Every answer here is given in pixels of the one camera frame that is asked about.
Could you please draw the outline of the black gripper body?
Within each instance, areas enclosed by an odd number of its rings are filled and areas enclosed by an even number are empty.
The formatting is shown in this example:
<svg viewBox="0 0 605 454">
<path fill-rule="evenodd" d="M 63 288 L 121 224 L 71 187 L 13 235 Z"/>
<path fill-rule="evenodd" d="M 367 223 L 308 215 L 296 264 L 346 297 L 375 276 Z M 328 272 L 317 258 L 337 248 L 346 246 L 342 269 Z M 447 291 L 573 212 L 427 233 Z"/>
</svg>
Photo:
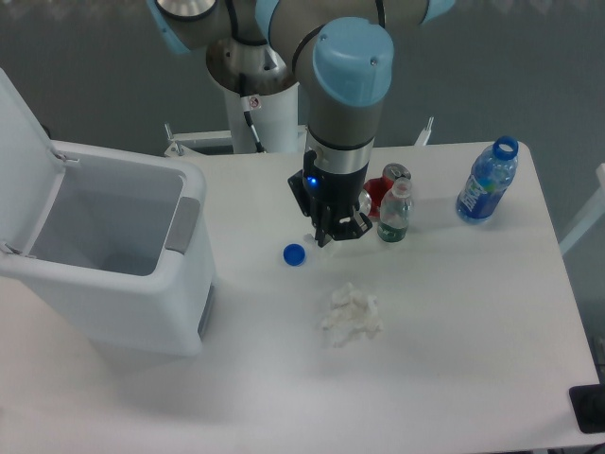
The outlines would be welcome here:
<svg viewBox="0 0 605 454">
<path fill-rule="evenodd" d="M 288 178 L 288 185 L 302 214 L 311 219 L 312 226 L 317 210 L 328 207 L 331 215 L 331 240 L 352 240 L 348 230 L 349 221 L 354 212 L 360 212 L 358 200 L 368 166 L 353 173 L 335 174 L 317 167 L 316 159 L 317 153 L 314 150 L 306 151 L 302 169 Z"/>
</svg>

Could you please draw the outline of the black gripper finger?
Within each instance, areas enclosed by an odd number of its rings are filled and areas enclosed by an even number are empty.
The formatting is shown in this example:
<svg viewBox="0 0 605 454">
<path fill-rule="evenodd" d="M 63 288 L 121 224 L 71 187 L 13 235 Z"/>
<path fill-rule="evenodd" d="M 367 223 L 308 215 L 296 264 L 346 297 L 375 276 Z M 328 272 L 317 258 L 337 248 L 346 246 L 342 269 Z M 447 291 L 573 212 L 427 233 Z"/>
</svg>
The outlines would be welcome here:
<svg viewBox="0 0 605 454">
<path fill-rule="evenodd" d="M 315 227 L 315 241 L 320 248 L 323 248 L 330 240 L 329 228 L 331 222 L 330 210 L 328 207 L 320 207 L 313 220 Z"/>
<path fill-rule="evenodd" d="M 354 212 L 349 221 L 350 239 L 359 239 L 372 228 L 372 221 L 364 213 Z"/>
</svg>

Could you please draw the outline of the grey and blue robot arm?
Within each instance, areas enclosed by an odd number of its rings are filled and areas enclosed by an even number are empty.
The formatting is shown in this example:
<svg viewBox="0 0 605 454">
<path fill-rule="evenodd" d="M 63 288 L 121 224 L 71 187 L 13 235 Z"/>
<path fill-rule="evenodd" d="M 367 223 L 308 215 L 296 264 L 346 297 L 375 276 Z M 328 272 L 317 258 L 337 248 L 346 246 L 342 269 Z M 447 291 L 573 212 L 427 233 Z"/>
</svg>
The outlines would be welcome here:
<svg viewBox="0 0 605 454">
<path fill-rule="evenodd" d="M 151 1 L 169 42 L 204 49 L 211 77 L 239 96 L 300 86 L 310 100 L 302 169 L 288 183 L 319 246 L 371 229 L 359 207 L 394 31 L 446 13 L 449 1 Z"/>
</svg>

